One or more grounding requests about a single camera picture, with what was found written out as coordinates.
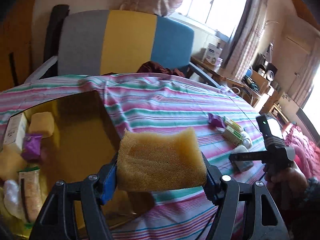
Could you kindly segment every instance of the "striped tablecloth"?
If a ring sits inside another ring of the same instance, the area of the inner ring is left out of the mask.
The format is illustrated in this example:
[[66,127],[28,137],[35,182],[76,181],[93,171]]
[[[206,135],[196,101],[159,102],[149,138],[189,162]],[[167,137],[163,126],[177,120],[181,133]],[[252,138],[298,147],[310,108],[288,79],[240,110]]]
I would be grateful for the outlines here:
[[[210,163],[237,181],[253,183],[263,175],[261,162],[244,173],[233,174],[228,154],[234,148],[221,132],[208,125],[208,113],[227,116],[250,135],[251,151],[264,149],[254,109],[227,88],[213,88],[165,74],[114,76],[68,75],[24,84],[0,94],[0,139],[11,115],[45,101],[96,90],[122,136],[133,132],[177,133],[192,126]],[[113,231],[115,239],[195,239],[216,207],[202,187],[154,192],[156,205],[148,213]],[[239,204],[236,229],[243,205]],[[211,223],[201,239],[205,239]]]

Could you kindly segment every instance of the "chair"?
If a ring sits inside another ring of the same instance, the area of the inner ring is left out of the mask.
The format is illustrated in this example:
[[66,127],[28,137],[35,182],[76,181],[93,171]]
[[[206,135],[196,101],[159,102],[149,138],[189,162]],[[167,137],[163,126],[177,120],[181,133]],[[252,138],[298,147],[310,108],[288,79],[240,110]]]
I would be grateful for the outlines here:
[[52,66],[57,67],[57,75],[103,75],[135,73],[152,60],[165,68],[178,68],[187,77],[196,73],[209,85],[219,87],[189,62],[193,37],[193,30],[180,22],[141,12],[93,10],[71,14],[63,22],[58,55],[52,55],[25,83],[41,78]]

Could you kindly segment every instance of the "window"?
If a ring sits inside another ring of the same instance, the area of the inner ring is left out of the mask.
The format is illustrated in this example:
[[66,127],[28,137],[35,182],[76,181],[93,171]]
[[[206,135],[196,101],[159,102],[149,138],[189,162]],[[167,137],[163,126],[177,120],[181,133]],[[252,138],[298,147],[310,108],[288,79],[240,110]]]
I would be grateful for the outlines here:
[[319,118],[319,94],[320,94],[320,68],[313,79],[313,89],[305,103],[303,112],[308,117],[310,122],[320,134],[320,118]]
[[245,2],[246,0],[183,0],[176,12],[230,37],[242,16]]

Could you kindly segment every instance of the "sofa armrest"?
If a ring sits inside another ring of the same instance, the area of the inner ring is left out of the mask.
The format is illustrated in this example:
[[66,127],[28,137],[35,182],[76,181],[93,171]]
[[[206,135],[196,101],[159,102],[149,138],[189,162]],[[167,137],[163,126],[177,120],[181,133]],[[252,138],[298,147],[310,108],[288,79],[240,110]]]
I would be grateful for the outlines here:
[[47,72],[47,70],[50,67],[52,67],[57,61],[58,56],[52,56],[51,58],[49,58],[40,67],[38,67],[30,76],[28,76],[24,84],[40,79]]
[[193,72],[198,74],[200,77],[204,79],[206,83],[208,83],[212,87],[220,88],[221,86],[215,82],[211,77],[209,77],[206,73],[204,73],[200,68],[198,68],[193,63],[189,62],[189,69]]

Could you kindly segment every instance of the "white crumpled item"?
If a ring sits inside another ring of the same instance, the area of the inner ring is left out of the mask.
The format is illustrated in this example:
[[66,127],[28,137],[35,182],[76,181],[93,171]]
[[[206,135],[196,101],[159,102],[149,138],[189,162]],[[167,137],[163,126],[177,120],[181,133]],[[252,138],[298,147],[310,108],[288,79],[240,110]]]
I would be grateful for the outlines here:
[[249,134],[246,131],[243,131],[240,134],[243,136],[242,145],[244,145],[247,149],[250,149],[252,147],[252,140],[251,140]]
[[4,182],[4,206],[11,215],[23,219],[19,185],[15,180],[10,179]]

